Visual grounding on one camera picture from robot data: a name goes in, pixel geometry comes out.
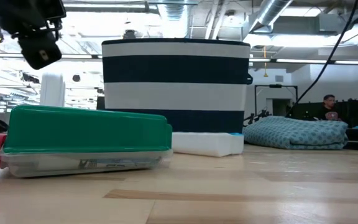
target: black camera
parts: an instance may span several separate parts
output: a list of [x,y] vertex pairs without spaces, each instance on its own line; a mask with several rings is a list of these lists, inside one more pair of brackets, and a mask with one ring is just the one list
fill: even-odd
[[34,69],[62,58],[56,41],[66,11],[62,0],[0,0],[0,27],[17,38]]

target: man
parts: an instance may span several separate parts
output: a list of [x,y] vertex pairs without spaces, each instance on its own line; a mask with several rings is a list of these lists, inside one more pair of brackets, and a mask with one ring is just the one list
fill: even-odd
[[326,95],[323,98],[323,107],[317,115],[318,119],[330,120],[330,121],[341,121],[338,112],[335,110],[335,96]]

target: white block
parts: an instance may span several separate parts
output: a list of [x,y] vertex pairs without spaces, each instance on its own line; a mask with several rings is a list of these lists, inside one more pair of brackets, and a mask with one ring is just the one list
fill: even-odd
[[174,152],[201,156],[222,157],[241,154],[244,137],[241,134],[228,133],[173,133]]

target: folded blanket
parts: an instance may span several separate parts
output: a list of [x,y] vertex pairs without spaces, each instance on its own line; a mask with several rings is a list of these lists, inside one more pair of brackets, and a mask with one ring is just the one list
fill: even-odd
[[244,128],[244,140],[282,149],[342,149],[347,124],[341,121],[302,121],[269,116]]

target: wooden tabletop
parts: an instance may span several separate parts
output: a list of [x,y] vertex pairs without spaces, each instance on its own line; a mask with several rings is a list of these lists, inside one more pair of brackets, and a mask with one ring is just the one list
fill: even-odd
[[246,146],[170,167],[16,179],[0,170],[0,224],[358,224],[358,151]]

